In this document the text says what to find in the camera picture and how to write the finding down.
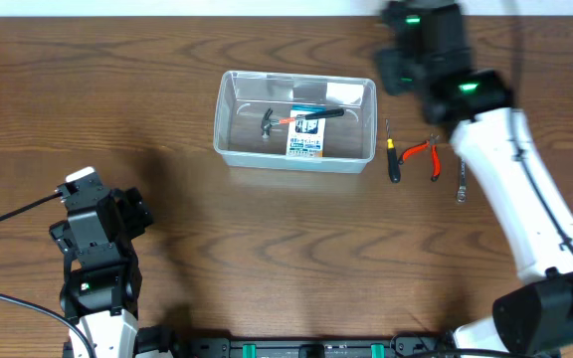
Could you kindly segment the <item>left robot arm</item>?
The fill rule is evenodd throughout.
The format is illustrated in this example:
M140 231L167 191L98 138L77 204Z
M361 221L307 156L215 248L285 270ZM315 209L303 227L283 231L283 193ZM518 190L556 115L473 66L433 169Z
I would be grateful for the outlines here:
M60 305L73 357L132 357L142 275L132 240L153 217L139 191L111 189L91 167L59 186L67 219L50 236L64 255Z

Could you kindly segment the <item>white blue cardboard box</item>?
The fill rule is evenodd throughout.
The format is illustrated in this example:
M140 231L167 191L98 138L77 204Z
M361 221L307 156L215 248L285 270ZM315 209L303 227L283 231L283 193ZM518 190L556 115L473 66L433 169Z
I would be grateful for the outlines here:
M322 157L326 119L298 120L288 125L286 156Z

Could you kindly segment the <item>silver ring wrench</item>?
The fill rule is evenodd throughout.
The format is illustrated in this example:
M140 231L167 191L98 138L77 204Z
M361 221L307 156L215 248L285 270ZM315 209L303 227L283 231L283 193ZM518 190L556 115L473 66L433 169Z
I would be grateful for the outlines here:
M456 200L458 203L462 204L467 200L468 188L467 188L467 165L463 158L460 159L460 169L459 169L459 189L457 191Z

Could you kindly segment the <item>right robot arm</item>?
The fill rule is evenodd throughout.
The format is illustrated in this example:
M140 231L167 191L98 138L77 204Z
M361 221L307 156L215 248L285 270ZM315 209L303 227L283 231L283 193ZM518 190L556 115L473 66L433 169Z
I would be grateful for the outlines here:
M573 215L517 105L516 85L476 67L455 1L390 1L392 46L376 55L386 92L412 93L472 171L514 258L519 289L463 325L435 357L554 357L573 345Z

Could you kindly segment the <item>orange handled pliers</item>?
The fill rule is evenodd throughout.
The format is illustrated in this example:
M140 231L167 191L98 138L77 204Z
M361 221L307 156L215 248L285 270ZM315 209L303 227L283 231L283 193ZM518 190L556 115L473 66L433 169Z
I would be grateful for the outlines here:
M431 181L437 182L441 176L441 170L442 170L441 161L439 158L439 153L437 148L437 142L438 142L438 136L431 134L429 138L424 142L412 146L403 151L398 158L398 164L403 165L411 156L416 155L423 150L429 150L431 153L432 167L433 167Z

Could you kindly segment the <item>small black orange hammer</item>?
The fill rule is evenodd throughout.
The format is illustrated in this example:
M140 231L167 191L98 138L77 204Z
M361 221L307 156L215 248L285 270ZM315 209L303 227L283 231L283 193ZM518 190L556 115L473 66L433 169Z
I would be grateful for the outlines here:
M262 138L269 139L271 136L271 130L274 126L290 124L292 122L300 120L309 121L309 120L320 120L320 119L340 117L343 116L344 114L345 110L343 108L337 108L337 109L313 112L309 114L298 114L292 117L276 117L273 116L273 110L269 108L264 113L261 120Z

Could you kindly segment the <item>clear plastic container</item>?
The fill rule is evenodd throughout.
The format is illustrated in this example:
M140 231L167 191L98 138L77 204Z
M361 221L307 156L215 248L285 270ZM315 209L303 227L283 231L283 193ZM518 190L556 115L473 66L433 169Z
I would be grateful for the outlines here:
M327 118L323 156L286 156L288 124L262 138L261 120L343 108ZM230 166L358 174L375 156L377 88L370 79L228 71L218 92L213 145Z

